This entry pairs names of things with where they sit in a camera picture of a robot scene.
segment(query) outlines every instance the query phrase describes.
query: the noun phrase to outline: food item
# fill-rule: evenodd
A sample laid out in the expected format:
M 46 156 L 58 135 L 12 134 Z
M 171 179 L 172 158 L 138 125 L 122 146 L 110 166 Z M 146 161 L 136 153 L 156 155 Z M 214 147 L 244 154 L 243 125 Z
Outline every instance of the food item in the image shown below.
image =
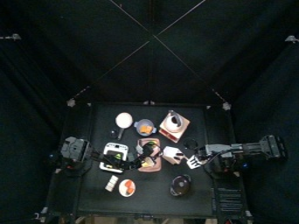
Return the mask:
M 140 127 L 140 133 L 151 134 L 152 130 L 154 130 L 152 126 L 142 125 Z
M 134 191 L 135 191 L 135 188 L 128 187 L 126 189 L 126 194 L 128 195 L 128 194 L 134 193 Z
M 132 185 L 134 181 L 130 179 L 127 182 L 126 182 L 126 187 L 128 188 L 131 185 Z

